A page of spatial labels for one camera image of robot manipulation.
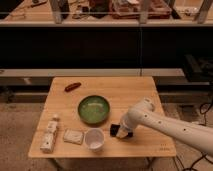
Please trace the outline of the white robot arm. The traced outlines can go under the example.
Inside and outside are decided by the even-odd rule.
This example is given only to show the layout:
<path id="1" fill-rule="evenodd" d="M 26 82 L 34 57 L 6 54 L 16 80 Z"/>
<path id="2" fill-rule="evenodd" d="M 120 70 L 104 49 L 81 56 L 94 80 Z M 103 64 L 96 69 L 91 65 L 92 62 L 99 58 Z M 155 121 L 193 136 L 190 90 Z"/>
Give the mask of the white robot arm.
<path id="1" fill-rule="evenodd" d="M 213 157 L 213 128 L 162 116 L 149 98 L 131 106 L 121 117 L 116 136 L 124 138 L 139 125 L 157 130 Z"/>

